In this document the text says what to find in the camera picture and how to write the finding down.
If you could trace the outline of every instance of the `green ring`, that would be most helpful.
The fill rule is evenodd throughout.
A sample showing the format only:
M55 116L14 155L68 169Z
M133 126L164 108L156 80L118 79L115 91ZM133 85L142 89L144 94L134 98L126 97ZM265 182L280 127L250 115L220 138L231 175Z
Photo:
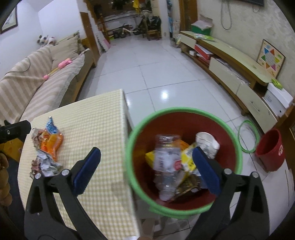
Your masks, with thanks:
M255 138L256 138L255 146L254 146L254 148L251 149L251 150L246 150L246 149L244 149L243 146L241 145L241 142L240 142L240 130L241 130L242 125L245 124L245 123L248 123L248 124L251 126L251 128L252 128L252 130L253 130L253 132L254 132L254 134L255 134ZM239 129L238 129L238 136L237 136L237 137L238 137L238 141L239 141L239 144L240 144L241 149L242 149L243 152L245 152L245 153L253 153L253 152L255 152L256 147L257 147L257 145L258 145L258 143L259 143L259 140L260 140L260 136L259 136L259 133L258 133L257 128L255 127L255 125L254 125L251 121L249 121L249 120L245 120L245 121L242 122L242 124L239 126Z
M195 113L199 114L205 117L210 118L211 120L215 121L218 123L220 126L223 127L223 129L228 133L230 138L232 139L232 142L235 147L235 152L236 152L236 167L235 167L235 173L236 174L241 174L242 172L242 166L243 166L243 156L242 156L242 150L241 146L237 140L237 136L234 134L232 129L220 118L214 116L213 114L210 114L206 111L196 109L196 108L187 108L187 107L173 107L173 108L166 108L160 111L157 111L155 113L152 113L151 115L147 116L144 118L137 126L136 128L131 132L127 147L126 147L126 153L125 153L125 163L126 163L126 170L127 170L127 176L129 178L130 184L136 194L144 200L151 208L152 211L155 211L161 215L168 216L168 217L173 217L173 218L185 218L189 215L195 215L199 213L206 212L210 209L212 206L212 203L209 203L203 207L193 209L193 210L174 210L170 209L167 207L164 207L162 205L157 204L154 200L149 198L145 192L141 189L139 183L137 182L137 179L135 177L135 173L133 170L133 164L132 164L132 153L133 153L133 147L136 143L137 136L142 132L144 127L151 122L153 119L168 114L168 113L174 113L174 112L187 112L187 113Z

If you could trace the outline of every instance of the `human hand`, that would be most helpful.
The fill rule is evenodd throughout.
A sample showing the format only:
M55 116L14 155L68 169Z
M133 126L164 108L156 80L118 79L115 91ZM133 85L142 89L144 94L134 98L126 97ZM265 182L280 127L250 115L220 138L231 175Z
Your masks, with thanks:
M12 196L9 193L10 185L8 183L8 161L4 154L0 153L0 204L9 206L12 202Z

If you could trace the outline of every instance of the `television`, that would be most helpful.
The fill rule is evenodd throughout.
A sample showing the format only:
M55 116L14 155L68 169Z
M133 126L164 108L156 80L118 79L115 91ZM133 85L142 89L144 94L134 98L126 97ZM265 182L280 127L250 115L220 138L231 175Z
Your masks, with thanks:
M254 4L254 5L264 7L264 0L240 0L240 1L248 2L248 3Z

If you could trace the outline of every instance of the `cable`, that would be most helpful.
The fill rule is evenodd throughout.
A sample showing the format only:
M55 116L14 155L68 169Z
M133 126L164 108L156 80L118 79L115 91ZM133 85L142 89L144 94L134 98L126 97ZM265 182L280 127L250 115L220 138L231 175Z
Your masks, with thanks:
M223 25L223 2L224 1L227 1L227 9L228 9L228 13L230 15L230 27L229 28L225 28L224 25ZM232 14L230 12L230 0L221 0L221 13L220 13L220 22L221 22L221 25L222 27L225 29L225 30L230 30L232 28Z
M252 5L252 11L253 11L254 13L258 13L259 10L260 10L260 6L258 6L258 10L257 10L257 11L254 11L254 5Z
M26 71L28 71L29 69L30 69L30 66L31 66L31 60L28 58L28 57L25 57L25 58L27 58L28 60L29 60L29 67L28 67L28 69L27 70L25 70L25 71L10 71L10 72L7 72L7 73L11 73L11 72L26 72Z
M241 130L242 125L245 124L245 123L248 123L248 124L250 125L250 127L252 128L252 130L253 130L253 132L254 132L254 134L255 134L256 142L255 142L255 146L254 146L254 148L251 149L251 150L246 150L246 149L244 149L244 148L242 147L242 145L241 145L241 142L240 142L240 130ZM255 125L254 125L251 121L249 121L249 120L245 120L245 121L243 121L242 124L239 126L239 129L238 129L238 140L239 140L239 144L240 144L240 146L241 146L243 152L245 152L245 153L253 153L253 152L255 152L256 147L257 147L257 145L258 145L258 143L259 143L259 140L260 140L260 136L259 136L259 133L258 133L257 128L255 127Z

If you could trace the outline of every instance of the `red trash can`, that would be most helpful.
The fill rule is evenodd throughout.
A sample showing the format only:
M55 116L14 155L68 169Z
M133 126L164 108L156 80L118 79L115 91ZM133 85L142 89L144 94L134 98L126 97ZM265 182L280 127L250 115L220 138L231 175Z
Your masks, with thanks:
M267 171L276 171L285 160L285 152L281 133L271 129L260 140L256 148L256 156L261 159Z

